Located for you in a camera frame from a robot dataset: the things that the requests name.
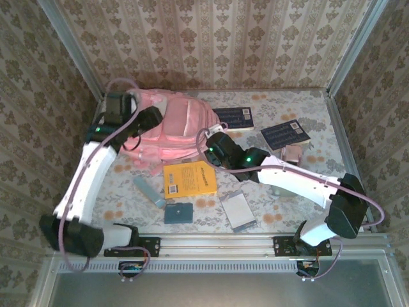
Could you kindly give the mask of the dark blue paperback book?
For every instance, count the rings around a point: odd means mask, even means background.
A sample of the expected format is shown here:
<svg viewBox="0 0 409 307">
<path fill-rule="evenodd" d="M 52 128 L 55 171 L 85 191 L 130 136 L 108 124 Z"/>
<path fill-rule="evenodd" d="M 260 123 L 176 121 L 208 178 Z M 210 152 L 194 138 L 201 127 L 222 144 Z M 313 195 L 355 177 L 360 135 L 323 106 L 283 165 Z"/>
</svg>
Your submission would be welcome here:
<svg viewBox="0 0 409 307">
<path fill-rule="evenodd" d="M 228 125 L 228 131 L 248 131 L 254 129 L 250 107 L 215 108 L 219 120 Z"/>
<path fill-rule="evenodd" d="M 311 140 L 297 120 L 262 129 L 261 134 L 273 151 L 280 150 L 287 145 L 303 145 Z"/>
</svg>

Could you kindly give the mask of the pink backpack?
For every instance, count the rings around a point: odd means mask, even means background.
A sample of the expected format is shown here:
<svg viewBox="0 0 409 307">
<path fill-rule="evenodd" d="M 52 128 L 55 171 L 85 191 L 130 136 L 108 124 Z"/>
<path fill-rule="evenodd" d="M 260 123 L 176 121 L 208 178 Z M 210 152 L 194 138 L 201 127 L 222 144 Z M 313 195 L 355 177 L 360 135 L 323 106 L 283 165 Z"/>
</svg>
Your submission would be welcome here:
<svg viewBox="0 0 409 307">
<path fill-rule="evenodd" d="M 203 128 L 220 123 L 209 103 L 185 93 L 160 89 L 134 89 L 138 110 L 165 106 L 162 122 L 141 137 L 129 137 L 120 152 L 136 168 L 149 169 L 156 175 L 167 164 L 198 156 L 196 137 Z"/>
</svg>

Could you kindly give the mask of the yellow book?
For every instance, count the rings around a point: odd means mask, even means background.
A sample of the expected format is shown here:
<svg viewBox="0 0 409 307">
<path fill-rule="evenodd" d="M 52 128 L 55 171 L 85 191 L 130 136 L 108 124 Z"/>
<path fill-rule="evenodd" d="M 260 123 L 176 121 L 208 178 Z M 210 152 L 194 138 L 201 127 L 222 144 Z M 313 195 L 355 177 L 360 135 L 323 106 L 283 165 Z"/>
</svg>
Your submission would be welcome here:
<svg viewBox="0 0 409 307">
<path fill-rule="evenodd" d="M 218 190 L 215 170 L 204 161 L 165 165 L 165 199 L 215 194 Z"/>
</svg>

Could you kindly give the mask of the white notebook with blue edges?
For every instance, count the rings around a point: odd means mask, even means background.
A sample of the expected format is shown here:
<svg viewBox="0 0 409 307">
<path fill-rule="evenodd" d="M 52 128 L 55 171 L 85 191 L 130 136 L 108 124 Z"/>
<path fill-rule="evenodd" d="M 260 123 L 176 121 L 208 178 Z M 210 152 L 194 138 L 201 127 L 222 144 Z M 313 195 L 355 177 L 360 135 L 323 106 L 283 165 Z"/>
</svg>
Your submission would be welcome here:
<svg viewBox="0 0 409 307">
<path fill-rule="evenodd" d="M 234 233 L 242 232 L 257 224 L 242 190 L 219 198 Z"/>
</svg>

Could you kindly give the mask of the teal card wallet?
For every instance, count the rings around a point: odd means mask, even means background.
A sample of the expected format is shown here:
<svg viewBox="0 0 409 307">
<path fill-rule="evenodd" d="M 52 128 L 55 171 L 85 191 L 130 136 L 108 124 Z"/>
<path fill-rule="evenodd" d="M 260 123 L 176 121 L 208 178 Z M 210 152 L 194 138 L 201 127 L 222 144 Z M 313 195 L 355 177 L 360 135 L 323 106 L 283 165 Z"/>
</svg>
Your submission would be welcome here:
<svg viewBox="0 0 409 307">
<path fill-rule="evenodd" d="M 193 204 L 168 204 L 164 211 L 165 224 L 190 224 L 193 222 Z"/>
</svg>

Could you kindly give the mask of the floral tablecloth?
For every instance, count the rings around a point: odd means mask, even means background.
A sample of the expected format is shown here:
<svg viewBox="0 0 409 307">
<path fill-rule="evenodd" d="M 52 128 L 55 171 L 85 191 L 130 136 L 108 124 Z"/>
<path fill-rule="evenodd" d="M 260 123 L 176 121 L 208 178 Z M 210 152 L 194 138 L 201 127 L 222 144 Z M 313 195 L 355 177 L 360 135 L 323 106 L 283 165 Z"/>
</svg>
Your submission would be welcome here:
<svg viewBox="0 0 409 307">
<path fill-rule="evenodd" d="M 207 101 L 214 108 L 249 107 L 254 128 L 232 132 L 242 148 L 269 150 L 261 131 L 290 120 L 297 120 L 310 137 L 302 147 L 301 167 L 322 175 L 341 178 L 345 174 L 326 94 L 311 91 L 194 91 L 192 97 Z M 138 227 L 147 233 L 231 233 L 233 231 L 220 199 L 235 191 L 243 192 L 256 224 L 251 233 L 293 233 L 302 221 L 318 217 L 323 209 L 302 196 L 278 196 L 272 186 L 251 181 L 239 182 L 228 173 L 217 172 L 216 194 L 186 198 L 193 205 L 193 221 L 165 224 L 164 211 L 137 188 L 133 180 L 142 176 L 156 192 L 163 193 L 162 175 L 151 176 L 137 169 L 126 155 L 119 155 L 107 172 L 93 208 L 92 222 L 102 228 L 114 223 Z"/>
</svg>

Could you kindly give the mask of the grey metal panel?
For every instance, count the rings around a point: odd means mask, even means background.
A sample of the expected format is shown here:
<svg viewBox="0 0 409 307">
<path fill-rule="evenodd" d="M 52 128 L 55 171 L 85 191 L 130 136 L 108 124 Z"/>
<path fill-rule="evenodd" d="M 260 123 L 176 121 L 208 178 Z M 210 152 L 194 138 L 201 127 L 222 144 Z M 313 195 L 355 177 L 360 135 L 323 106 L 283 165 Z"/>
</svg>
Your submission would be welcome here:
<svg viewBox="0 0 409 307">
<path fill-rule="evenodd" d="M 62 274 L 49 307 L 392 307 L 374 278 L 293 274 Z"/>
</svg>

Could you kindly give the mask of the black controller board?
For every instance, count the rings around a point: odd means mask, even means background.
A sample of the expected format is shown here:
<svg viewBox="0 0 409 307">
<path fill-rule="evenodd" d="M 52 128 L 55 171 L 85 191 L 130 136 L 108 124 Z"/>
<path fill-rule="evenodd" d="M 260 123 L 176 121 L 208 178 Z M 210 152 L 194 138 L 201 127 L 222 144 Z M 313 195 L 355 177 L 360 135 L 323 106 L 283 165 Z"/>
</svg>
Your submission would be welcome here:
<svg viewBox="0 0 409 307">
<path fill-rule="evenodd" d="M 122 282 L 133 282 L 141 271 L 144 270 L 144 261 L 120 261 L 118 264 L 119 275 Z"/>
<path fill-rule="evenodd" d="M 320 263 L 318 259 L 315 260 L 297 260 L 297 276 L 301 277 L 302 281 L 314 281 L 318 276 Z"/>
</svg>

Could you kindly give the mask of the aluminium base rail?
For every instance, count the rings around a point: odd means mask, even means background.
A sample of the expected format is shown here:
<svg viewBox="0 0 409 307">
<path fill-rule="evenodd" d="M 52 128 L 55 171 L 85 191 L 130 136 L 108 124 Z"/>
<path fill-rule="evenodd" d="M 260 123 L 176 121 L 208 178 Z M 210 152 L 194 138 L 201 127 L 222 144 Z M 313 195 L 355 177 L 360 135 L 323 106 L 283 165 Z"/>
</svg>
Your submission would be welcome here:
<svg viewBox="0 0 409 307">
<path fill-rule="evenodd" d="M 274 238 L 285 237 L 285 233 L 152 233 L 159 237 L 160 258 L 192 256 L 206 258 L 233 257 L 268 258 L 275 255 Z M 387 235 L 360 232 L 355 239 L 343 239 L 343 251 L 347 250 L 390 250 Z"/>
</svg>

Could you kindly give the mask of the aluminium frame post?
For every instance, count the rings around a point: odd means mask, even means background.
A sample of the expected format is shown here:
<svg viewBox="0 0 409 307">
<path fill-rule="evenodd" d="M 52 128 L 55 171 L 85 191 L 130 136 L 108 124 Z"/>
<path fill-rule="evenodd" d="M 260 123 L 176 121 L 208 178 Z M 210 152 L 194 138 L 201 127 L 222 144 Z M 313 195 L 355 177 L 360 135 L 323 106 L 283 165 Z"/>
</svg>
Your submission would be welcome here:
<svg viewBox="0 0 409 307">
<path fill-rule="evenodd" d="M 78 39 L 76 39 L 74 32 L 68 24 L 68 19 L 63 16 L 56 0 L 38 0 L 38 3 L 73 59 L 75 66 L 81 73 L 93 96 L 96 100 L 101 100 L 102 90 L 100 84 L 92 72 L 91 66 L 80 47 Z"/>
<path fill-rule="evenodd" d="M 366 12 L 360 18 L 358 27 L 327 86 L 327 93 L 330 97 L 334 97 L 340 89 L 388 2 L 389 0 L 370 0 Z"/>
</svg>

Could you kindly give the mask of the aluminium side rail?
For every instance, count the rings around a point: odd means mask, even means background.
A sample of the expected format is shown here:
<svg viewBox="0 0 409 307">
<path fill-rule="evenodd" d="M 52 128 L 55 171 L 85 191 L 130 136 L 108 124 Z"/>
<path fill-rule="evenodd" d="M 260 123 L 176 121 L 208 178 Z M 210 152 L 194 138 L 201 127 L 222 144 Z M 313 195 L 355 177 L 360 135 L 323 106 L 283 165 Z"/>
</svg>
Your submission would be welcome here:
<svg viewBox="0 0 409 307">
<path fill-rule="evenodd" d="M 331 97 L 326 90 L 323 91 L 323 95 L 327 105 L 330 121 L 334 129 L 334 134 L 336 135 L 337 144 L 341 153 L 341 157 L 343 159 L 345 170 L 347 173 L 355 175 L 358 178 L 359 182 L 362 183 L 357 165 L 355 163 L 353 152 L 348 141 L 348 136 L 344 129 L 341 115 L 339 114 L 339 110 L 337 108 L 337 104 L 334 98 Z"/>
</svg>

